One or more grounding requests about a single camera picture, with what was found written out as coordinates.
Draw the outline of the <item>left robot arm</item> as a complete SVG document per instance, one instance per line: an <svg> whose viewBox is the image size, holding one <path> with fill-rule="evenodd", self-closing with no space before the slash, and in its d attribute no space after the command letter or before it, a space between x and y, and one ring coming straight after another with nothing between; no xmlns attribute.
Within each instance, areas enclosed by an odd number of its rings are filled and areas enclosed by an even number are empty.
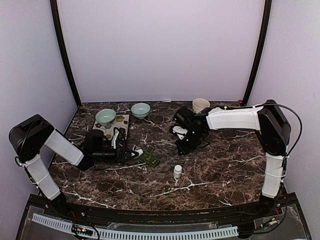
<svg viewBox="0 0 320 240"><path fill-rule="evenodd" d="M32 183L52 202L51 210L58 217L67 218L71 208L64 202L65 195L44 164L41 150L47 148L68 164L86 171L97 162L125 163L140 157L143 150L129 149L125 133L124 128L115 127L112 138L108 139L102 130L92 129L85 134L80 146L75 146L51 123L36 114L14 126L8 139L17 154L16 164L24 168Z"/></svg>

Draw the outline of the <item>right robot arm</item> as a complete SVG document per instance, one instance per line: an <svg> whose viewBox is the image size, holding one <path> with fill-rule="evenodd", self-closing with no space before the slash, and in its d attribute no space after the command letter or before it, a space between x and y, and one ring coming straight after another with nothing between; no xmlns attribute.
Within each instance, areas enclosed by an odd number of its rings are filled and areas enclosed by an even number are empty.
<svg viewBox="0 0 320 240"><path fill-rule="evenodd" d="M261 195L265 197L255 205L255 213L266 217L275 208L274 199L286 175L287 161L294 149L289 146L291 125L283 113L291 108L269 99L263 104L240 107L206 107L195 113L187 107L173 116L175 125L170 132L178 154L185 156L200 147L211 130L246 129L255 131L265 152L266 165Z"/></svg>

